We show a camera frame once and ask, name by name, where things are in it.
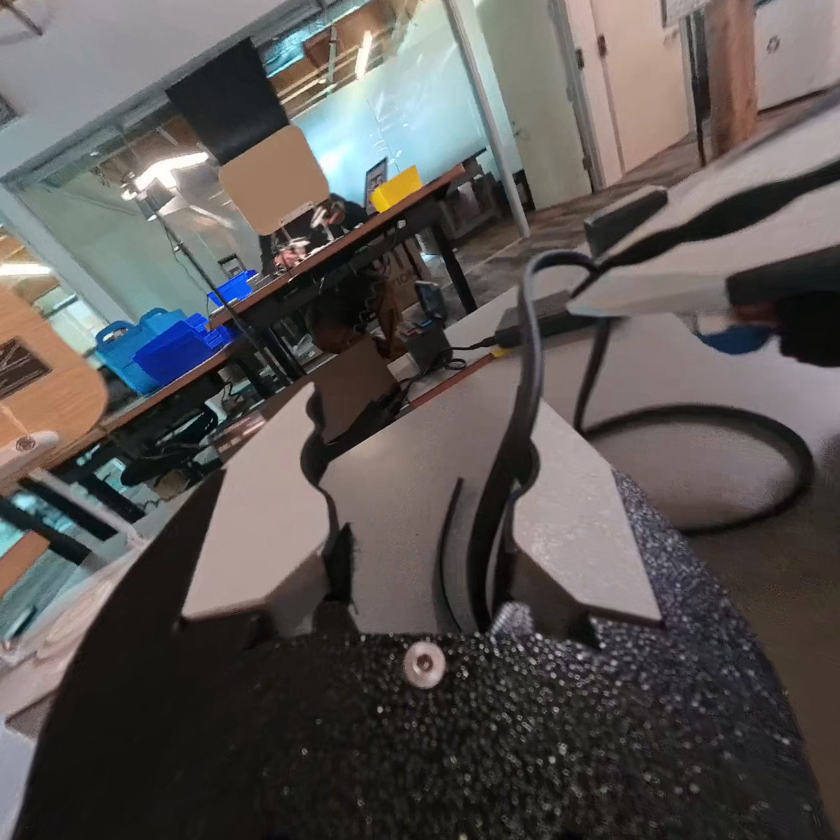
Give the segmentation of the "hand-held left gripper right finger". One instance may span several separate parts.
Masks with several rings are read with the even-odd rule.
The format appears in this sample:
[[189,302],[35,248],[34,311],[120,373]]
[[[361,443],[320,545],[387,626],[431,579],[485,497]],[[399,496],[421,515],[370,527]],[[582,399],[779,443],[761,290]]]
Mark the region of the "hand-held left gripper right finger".
[[506,595],[536,624],[583,616],[660,624],[662,615],[613,470],[541,401],[532,432],[537,479],[512,511]]

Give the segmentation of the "yellow box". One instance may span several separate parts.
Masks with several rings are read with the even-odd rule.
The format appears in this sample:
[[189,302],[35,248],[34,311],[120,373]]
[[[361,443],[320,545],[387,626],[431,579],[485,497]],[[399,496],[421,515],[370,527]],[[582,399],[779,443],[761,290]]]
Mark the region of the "yellow box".
[[396,204],[423,188],[423,182],[416,166],[401,171],[392,179],[379,184],[371,195],[371,203],[378,214],[383,214]]

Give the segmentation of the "cardboard box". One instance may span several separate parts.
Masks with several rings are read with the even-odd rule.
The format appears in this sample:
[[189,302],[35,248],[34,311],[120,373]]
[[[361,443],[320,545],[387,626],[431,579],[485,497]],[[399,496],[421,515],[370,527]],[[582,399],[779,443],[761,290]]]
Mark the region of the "cardboard box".
[[421,251],[412,238],[384,253],[374,264],[385,280],[395,311],[400,317],[405,310],[418,303],[415,284],[418,281],[433,281]]

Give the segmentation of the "wooden support post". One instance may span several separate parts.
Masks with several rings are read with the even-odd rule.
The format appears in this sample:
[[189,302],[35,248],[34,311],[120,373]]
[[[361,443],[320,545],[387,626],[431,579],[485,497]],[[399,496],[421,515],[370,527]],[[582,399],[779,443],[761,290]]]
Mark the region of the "wooden support post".
[[757,128],[753,1],[710,1],[705,30],[711,152],[719,158]]

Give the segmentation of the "dark flat box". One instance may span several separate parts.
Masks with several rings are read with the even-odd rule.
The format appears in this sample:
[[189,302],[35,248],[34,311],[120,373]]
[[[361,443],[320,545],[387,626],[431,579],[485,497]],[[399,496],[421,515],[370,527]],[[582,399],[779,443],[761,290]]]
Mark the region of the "dark flat box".
[[364,336],[309,375],[322,398],[325,443],[346,433],[373,403],[397,390],[397,379],[371,336]]

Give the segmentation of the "black wall screen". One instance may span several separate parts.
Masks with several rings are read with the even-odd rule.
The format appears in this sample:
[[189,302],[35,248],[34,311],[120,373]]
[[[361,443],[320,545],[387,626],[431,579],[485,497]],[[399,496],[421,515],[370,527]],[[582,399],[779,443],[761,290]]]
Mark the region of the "black wall screen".
[[219,165],[290,125],[251,38],[232,45],[165,94]]

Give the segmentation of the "white double doors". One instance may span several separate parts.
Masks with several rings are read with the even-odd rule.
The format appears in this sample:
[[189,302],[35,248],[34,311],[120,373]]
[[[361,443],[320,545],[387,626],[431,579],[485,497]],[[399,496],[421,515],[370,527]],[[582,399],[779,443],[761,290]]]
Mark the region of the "white double doors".
[[620,181],[693,130],[678,24],[659,1],[563,1],[573,102],[595,189]]

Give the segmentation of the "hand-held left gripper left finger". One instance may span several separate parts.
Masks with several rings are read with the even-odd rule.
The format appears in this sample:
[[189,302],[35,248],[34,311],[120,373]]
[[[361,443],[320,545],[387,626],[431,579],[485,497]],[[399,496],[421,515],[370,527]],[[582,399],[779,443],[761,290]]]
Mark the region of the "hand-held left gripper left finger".
[[352,600],[354,538],[320,482],[322,398],[305,385],[232,457],[182,607],[190,623],[268,615],[278,634],[314,629]]

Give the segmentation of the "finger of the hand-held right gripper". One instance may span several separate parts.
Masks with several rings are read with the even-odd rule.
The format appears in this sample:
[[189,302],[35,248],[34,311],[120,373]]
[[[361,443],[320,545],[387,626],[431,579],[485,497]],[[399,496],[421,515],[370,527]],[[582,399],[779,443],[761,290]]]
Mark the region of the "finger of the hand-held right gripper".
[[722,198],[673,227],[627,240],[572,293],[587,317],[719,314],[838,293],[839,186],[776,182]]
[[839,108],[800,119],[714,164],[599,265],[774,265],[838,250]]

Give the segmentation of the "black adapter cube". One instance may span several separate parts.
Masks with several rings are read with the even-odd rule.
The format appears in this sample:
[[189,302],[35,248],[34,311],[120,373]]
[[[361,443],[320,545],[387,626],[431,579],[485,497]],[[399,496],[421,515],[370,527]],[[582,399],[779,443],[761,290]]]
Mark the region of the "black adapter cube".
[[591,257],[603,256],[668,202],[668,188],[645,185],[586,217],[583,230]]

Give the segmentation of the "black power bank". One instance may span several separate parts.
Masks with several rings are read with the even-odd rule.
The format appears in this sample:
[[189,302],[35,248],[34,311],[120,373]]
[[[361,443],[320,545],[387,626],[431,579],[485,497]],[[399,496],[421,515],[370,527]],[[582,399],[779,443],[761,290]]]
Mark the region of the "black power bank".
[[[554,335],[586,329],[592,319],[576,316],[568,310],[571,293],[567,290],[555,292],[533,303],[540,335],[549,338]],[[518,307],[505,310],[494,333],[496,345],[509,349],[522,342]]]

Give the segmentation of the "wooden panel on white stand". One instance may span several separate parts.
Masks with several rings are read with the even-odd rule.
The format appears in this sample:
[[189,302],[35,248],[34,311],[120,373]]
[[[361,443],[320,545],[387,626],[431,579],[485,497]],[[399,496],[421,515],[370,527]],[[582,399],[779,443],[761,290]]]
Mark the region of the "wooden panel on white stand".
[[330,195],[318,159],[293,124],[222,165],[218,180],[248,225],[263,236],[325,203]]
[[36,310],[1,289],[1,489],[53,469],[103,437],[100,374]]

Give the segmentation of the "black light stand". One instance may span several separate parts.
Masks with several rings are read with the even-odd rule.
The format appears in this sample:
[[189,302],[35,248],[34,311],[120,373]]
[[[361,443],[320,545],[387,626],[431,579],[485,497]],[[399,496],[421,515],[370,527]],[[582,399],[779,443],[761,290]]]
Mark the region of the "black light stand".
[[223,310],[228,315],[228,319],[233,322],[237,331],[239,331],[247,339],[253,349],[263,355],[275,377],[280,380],[282,384],[290,384],[293,380],[299,380],[302,378],[302,374],[294,374],[294,371],[290,371],[288,364],[278,361],[278,358],[275,356],[270,344],[266,343],[258,335],[254,328],[247,323],[247,321],[237,315],[230,303],[224,299],[222,292],[218,289],[213,279],[205,272],[205,269],[197,261],[193,252],[166,222],[164,216],[162,215],[161,208],[155,204],[153,199],[148,197],[148,189],[146,187],[140,187],[139,180],[133,172],[129,171],[123,177],[122,186],[128,190],[129,198],[137,202],[144,201],[148,204],[149,208],[153,211],[152,217],[158,221],[163,228],[167,238],[173,246],[173,249],[178,249],[184,255],[189,264],[194,268],[197,275],[201,278],[206,288],[217,296],[222,304]]

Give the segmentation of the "flat blue plastic bin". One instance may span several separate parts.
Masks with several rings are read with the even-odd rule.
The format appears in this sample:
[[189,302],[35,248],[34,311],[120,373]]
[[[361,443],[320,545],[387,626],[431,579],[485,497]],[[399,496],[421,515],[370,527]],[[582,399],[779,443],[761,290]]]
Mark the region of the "flat blue plastic bin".
[[254,283],[259,279],[259,274],[253,269],[247,269],[238,273],[233,278],[217,287],[217,292],[211,290],[206,294],[206,299],[214,308],[223,308],[226,305],[233,305],[243,301],[254,291]]

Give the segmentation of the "black charging case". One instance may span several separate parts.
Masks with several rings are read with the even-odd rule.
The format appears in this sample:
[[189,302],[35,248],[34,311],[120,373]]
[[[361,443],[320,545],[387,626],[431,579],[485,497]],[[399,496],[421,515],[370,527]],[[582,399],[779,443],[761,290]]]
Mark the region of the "black charging case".
[[421,316],[406,321],[402,340],[416,371],[425,375],[452,359],[453,351],[445,336],[448,307],[440,286],[430,280],[417,280],[414,290]]

